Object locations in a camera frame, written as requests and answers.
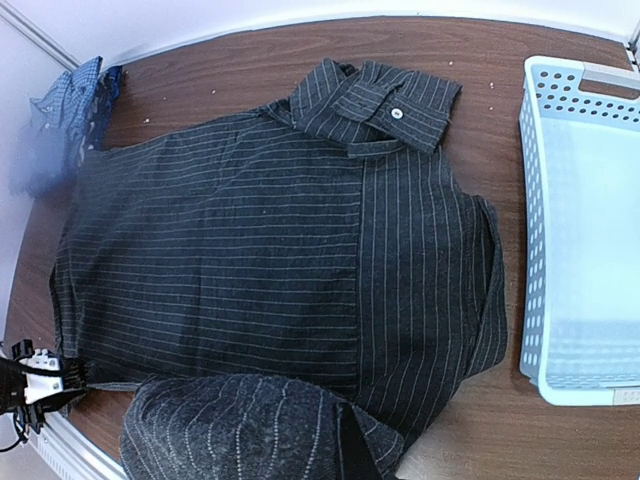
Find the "black pinstriped long sleeve shirt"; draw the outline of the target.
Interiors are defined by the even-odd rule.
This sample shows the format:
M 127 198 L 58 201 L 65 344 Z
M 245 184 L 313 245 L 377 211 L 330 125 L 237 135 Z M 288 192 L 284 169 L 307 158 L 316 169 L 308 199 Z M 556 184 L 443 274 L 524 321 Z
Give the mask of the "black pinstriped long sleeve shirt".
M 338 403 L 400 435 L 505 355 L 493 207 L 441 142 L 460 87 L 326 59 L 257 109 L 84 161 L 57 348 L 131 390 L 131 479 L 337 479 Z

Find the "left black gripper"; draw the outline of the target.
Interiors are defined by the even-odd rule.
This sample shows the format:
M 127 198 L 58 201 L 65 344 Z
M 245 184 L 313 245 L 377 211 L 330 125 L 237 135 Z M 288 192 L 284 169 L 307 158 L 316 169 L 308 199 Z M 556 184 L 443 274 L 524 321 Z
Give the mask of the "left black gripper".
M 89 393 L 92 364 L 80 358 L 62 358 L 61 361 L 61 391 L 55 395 L 54 404 L 68 418 L 72 409 Z

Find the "blue checked shirt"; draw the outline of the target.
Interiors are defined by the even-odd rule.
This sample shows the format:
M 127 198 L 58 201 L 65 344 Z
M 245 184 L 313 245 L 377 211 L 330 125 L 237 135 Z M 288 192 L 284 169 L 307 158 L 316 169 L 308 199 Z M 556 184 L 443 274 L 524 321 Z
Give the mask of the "blue checked shirt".
M 63 72 L 42 98 L 30 99 L 28 132 L 41 148 L 63 150 L 78 145 L 89 128 L 102 57 Z

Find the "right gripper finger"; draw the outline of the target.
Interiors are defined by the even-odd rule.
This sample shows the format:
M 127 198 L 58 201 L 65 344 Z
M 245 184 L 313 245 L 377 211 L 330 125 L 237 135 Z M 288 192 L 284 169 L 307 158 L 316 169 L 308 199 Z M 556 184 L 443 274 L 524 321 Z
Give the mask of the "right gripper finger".
M 337 479 L 396 479 L 394 465 L 400 453 L 400 435 L 373 421 L 362 429 L 358 413 L 347 402 L 338 403 L 336 416 Z

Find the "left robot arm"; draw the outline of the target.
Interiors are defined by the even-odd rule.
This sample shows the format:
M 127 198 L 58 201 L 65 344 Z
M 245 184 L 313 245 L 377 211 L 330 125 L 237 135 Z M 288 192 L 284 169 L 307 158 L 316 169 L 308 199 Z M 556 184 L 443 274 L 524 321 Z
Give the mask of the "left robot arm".
M 46 415 L 58 412 L 88 391 L 87 368 L 78 358 L 37 349 L 30 339 L 11 347 L 1 359 L 1 413 L 11 420 L 16 440 L 7 453 L 39 434 Z

